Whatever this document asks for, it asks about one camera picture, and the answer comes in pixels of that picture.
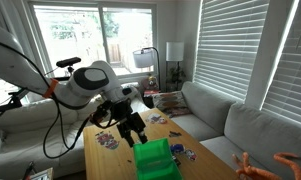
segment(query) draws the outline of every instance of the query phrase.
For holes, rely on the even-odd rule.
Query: window blinds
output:
[[[244,100],[269,0],[202,4],[193,81]]]
[[[301,4],[262,110],[301,122]]]

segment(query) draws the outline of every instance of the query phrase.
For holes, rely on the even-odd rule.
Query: gray couch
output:
[[[292,152],[301,157],[301,124],[246,107],[192,82],[185,82],[181,91],[193,114],[172,120],[231,168],[238,169],[231,155],[241,159],[246,151],[252,165],[294,179],[292,170],[273,155]],[[295,162],[301,166],[301,159]]]

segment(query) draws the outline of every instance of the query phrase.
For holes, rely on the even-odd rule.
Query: small figurine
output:
[[[192,150],[187,149],[185,153],[191,161],[194,161],[197,159],[196,153],[194,153]]]
[[[172,153],[181,154],[184,153],[185,147],[182,144],[173,144],[170,146],[170,151]]]
[[[149,76],[147,79],[142,81],[142,85],[145,90],[158,90],[159,85],[155,76]]]

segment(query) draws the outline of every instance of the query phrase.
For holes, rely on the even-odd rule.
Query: cable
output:
[[[43,81],[45,82],[45,84],[47,85],[47,89],[50,88],[49,83],[47,82],[46,78],[45,78],[44,75],[41,73],[41,71],[39,70],[39,68],[38,68],[38,67],[37,67],[37,66],[36,66],[36,65],[35,65],[35,64],[34,64],[27,56],[25,56],[24,54],[22,54],[22,53],[19,52],[18,50],[14,49],[14,48],[12,48],[12,47],[10,47],[10,46],[4,44],[4,43],[1,43],[1,42],[0,42],[0,46],[5,47],[5,48],[7,48],[7,49],[9,49],[9,50],[11,50],[11,51],[17,53],[18,55],[20,55],[21,57],[23,57],[24,59],[26,59],[27,62],[28,62],[29,64],[31,64],[31,65],[36,69],[37,73],[40,75],[40,77],[42,78],[42,80],[43,80]],[[76,142],[77,142],[77,140],[78,140],[78,138],[75,139],[75,141],[73,142],[73,144],[72,144],[71,147],[68,147],[67,143],[65,142],[65,138],[64,138],[63,120],[62,120],[62,114],[61,114],[61,111],[60,111],[59,100],[58,100],[58,98],[57,98],[57,96],[55,95],[54,92],[52,93],[52,99],[54,100],[54,102],[55,102],[55,104],[56,104],[56,106],[57,106],[58,112],[57,112],[57,117],[55,118],[55,121],[54,121],[54,122],[52,123],[52,125],[49,127],[49,129],[48,129],[48,131],[47,131],[47,133],[46,133],[46,135],[45,135],[45,137],[44,137],[44,140],[43,140],[43,152],[44,152],[44,154],[45,154],[45,156],[46,156],[47,158],[55,159],[55,158],[59,158],[59,157],[63,156],[63,155],[66,154],[69,150],[73,149],[74,146],[75,146],[75,144],[76,144]],[[62,153],[62,154],[60,154],[60,155],[58,155],[58,156],[51,157],[51,156],[49,156],[49,155],[46,153],[45,144],[46,144],[46,140],[47,140],[47,137],[48,137],[48,135],[49,135],[49,132],[51,131],[51,129],[53,128],[53,126],[55,125],[55,123],[57,122],[57,120],[58,120],[59,117],[60,117],[60,126],[61,126],[62,140],[63,140],[63,143],[64,143],[65,147],[67,148],[67,150],[66,150],[64,153]],[[78,131],[77,137],[80,136],[81,132],[82,132],[82,130],[81,130],[81,131]]]
[[[8,99],[2,101],[2,102],[0,103],[0,105],[3,104],[3,103],[5,103],[5,102],[8,101],[9,99],[11,99],[11,97],[9,97]]]
[[[2,112],[0,112],[0,117],[5,113],[6,111],[2,111]]]
[[[58,68],[59,68],[59,67],[56,67],[56,68],[54,68],[53,70],[51,70],[51,71],[45,73],[44,75],[48,75],[48,74],[52,73],[53,71],[57,70]]]

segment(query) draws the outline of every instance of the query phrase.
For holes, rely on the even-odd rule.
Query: black cable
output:
[[[31,65],[36,69],[36,71],[38,72],[38,74],[40,75],[40,77],[42,78],[42,80],[43,80],[43,81],[45,82],[45,84],[47,85],[47,88],[48,88],[48,89],[50,88],[49,83],[47,82],[46,78],[45,78],[44,75],[41,73],[41,71],[39,70],[39,68],[38,68],[38,67],[36,66],[36,64],[34,64],[27,56],[25,56],[24,54],[22,54],[22,53],[19,52],[18,50],[14,49],[14,48],[12,48],[12,47],[10,47],[10,46],[4,44],[4,43],[1,43],[1,42],[0,42],[0,46],[5,47],[5,48],[7,48],[7,49],[9,49],[9,50],[11,50],[11,51],[17,53],[18,55],[20,55],[21,57],[23,57],[24,59],[26,59],[27,62],[28,62],[29,64],[31,64]],[[71,150],[71,147],[73,148],[73,147],[75,146],[75,144],[76,144],[76,142],[77,142],[77,139],[75,139],[75,141],[73,142],[72,146],[69,148],[68,145],[66,144],[65,138],[64,138],[63,120],[62,120],[62,114],[61,114],[61,111],[60,111],[59,100],[58,100],[58,98],[57,98],[57,96],[55,95],[54,92],[52,92],[51,96],[52,96],[52,99],[54,100],[54,102],[55,102],[55,104],[56,104],[56,106],[57,106],[58,112],[57,112],[57,117],[55,118],[55,121],[54,121],[54,122],[52,123],[52,125],[49,127],[49,130],[47,131],[47,133],[46,133],[46,135],[45,135],[45,137],[44,137],[44,140],[43,140],[43,152],[44,152],[44,154],[45,154],[45,156],[46,156],[47,158],[54,159],[54,158],[59,158],[59,157],[63,156],[63,155],[66,154],[69,150]],[[59,116],[60,116],[60,126],[61,126],[62,139],[63,139],[63,143],[64,143],[64,145],[66,146],[67,150],[66,150],[64,153],[60,154],[59,156],[51,157],[51,156],[49,156],[49,155],[46,153],[45,144],[46,144],[46,140],[47,140],[47,137],[48,137],[48,135],[49,135],[49,132],[50,132],[50,130],[52,129],[52,127],[55,125],[55,123],[57,122]]]
[[[157,52],[157,58],[158,58],[158,79],[159,79],[159,88],[161,88],[160,84],[160,60],[159,60],[159,52],[155,47],[152,47]]]
[[[0,112],[0,117],[5,113],[6,111],[2,111],[2,112]]]
[[[54,68],[53,70],[51,70],[51,71],[45,73],[44,75],[48,75],[48,74],[52,73],[53,71],[57,70],[58,68],[59,68],[59,67],[56,67],[56,68]]]
[[[0,105],[3,104],[3,103],[5,103],[5,102],[8,101],[9,99],[11,99],[11,97],[9,97],[8,99],[2,101],[2,102],[0,103]]]

